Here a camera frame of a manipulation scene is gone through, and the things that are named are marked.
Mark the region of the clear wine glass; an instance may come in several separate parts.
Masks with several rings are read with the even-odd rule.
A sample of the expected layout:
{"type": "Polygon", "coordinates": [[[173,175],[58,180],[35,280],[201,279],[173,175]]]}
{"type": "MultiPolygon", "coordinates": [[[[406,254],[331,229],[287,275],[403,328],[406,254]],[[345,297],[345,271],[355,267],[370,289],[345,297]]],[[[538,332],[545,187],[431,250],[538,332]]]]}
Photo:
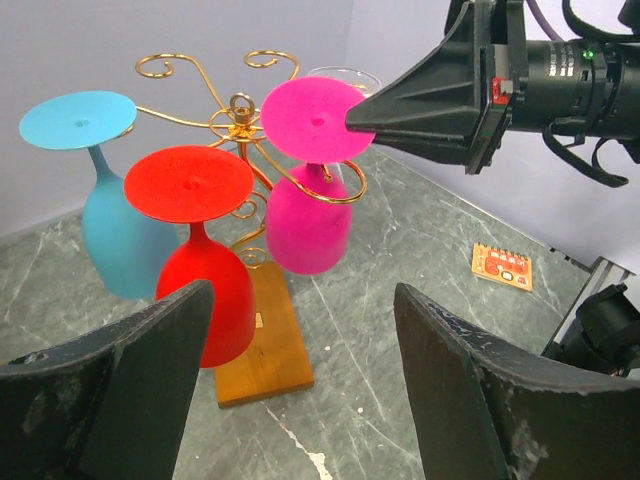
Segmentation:
{"type": "Polygon", "coordinates": [[[382,88],[381,81],[374,75],[347,67],[323,66],[307,72],[308,77],[323,77],[339,80],[350,84],[365,98],[368,98],[382,88]]]}

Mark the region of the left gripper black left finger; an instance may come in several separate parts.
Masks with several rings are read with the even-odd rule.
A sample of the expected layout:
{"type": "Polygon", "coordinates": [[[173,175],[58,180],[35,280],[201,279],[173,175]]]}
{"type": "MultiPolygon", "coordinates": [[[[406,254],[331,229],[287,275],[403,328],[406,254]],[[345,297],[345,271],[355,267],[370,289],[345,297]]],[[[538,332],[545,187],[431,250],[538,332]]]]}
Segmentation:
{"type": "Polygon", "coordinates": [[[197,280],[2,365],[2,478],[172,478],[213,306],[197,280]]]}

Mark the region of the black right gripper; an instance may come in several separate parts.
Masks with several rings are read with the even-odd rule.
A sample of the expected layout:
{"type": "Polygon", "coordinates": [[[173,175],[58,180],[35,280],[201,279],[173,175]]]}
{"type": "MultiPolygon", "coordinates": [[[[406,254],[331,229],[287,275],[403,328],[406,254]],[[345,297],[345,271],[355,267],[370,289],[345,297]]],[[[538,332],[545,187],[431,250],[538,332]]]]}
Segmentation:
{"type": "Polygon", "coordinates": [[[639,4],[618,15],[628,33],[562,14],[570,40],[529,40],[521,1],[467,1],[441,43],[351,108],[346,126],[374,142],[469,175],[491,163],[508,129],[583,140],[639,137],[639,4]]]}

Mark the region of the magenta wine glass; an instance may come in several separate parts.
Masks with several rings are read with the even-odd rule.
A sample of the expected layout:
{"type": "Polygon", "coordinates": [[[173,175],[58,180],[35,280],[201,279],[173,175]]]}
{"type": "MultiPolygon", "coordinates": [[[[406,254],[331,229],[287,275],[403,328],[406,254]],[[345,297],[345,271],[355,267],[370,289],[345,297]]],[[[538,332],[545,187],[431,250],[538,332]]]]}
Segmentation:
{"type": "Polygon", "coordinates": [[[263,103],[268,141],[300,162],[273,187],[265,216],[271,256],[290,272],[323,273],[346,252],[352,205],[342,180],[326,179],[323,167],[351,160],[372,143],[372,134],[346,128],[347,112],[364,100],[345,82],[306,76],[274,88],[263,103]]]}

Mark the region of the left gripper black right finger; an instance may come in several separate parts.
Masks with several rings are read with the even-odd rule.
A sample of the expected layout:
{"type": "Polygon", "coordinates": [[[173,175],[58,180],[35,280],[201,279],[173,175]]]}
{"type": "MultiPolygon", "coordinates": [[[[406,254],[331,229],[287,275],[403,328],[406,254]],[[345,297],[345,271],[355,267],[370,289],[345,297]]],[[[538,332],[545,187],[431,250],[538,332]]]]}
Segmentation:
{"type": "Polygon", "coordinates": [[[429,479],[635,479],[639,384],[534,355],[411,285],[394,317],[429,479]]]}

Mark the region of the blue wine glass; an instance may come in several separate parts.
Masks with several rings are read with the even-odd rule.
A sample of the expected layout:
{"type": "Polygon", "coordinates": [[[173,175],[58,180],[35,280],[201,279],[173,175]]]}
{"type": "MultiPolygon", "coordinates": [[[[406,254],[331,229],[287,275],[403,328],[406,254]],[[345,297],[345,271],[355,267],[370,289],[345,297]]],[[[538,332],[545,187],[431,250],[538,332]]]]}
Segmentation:
{"type": "Polygon", "coordinates": [[[21,137],[35,147],[89,152],[96,182],[81,215],[84,246],[107,290],[126,299],[154,296],[160,272],[179,246],[174,226],[131,206],[124,179],[101,150],[132,127],[136,117],[136,105],[124,95],[81,91],[31,108],[19,123],[21,137]]]}

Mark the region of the red wine glass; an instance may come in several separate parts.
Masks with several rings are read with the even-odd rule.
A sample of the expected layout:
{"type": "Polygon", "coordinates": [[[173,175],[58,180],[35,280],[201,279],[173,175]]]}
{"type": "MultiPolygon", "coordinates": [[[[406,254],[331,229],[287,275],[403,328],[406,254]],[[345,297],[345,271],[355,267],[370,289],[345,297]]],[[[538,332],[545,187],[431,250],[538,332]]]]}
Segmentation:
{"type": "Polygon", "coordinates": [[[188,240],[167,260],[156,286],[160,300],[194,280],[207,280],[214,306],[200,366],[215,368],[240,356],[253,340],[256,300],[245,265],[229,247],[212,240],[205,223],[224,217],[249,199],[249,165],[214,147],[183,145],[151,153],[129,170],[124,192],[140,213],[189,227],[188,240]]]}

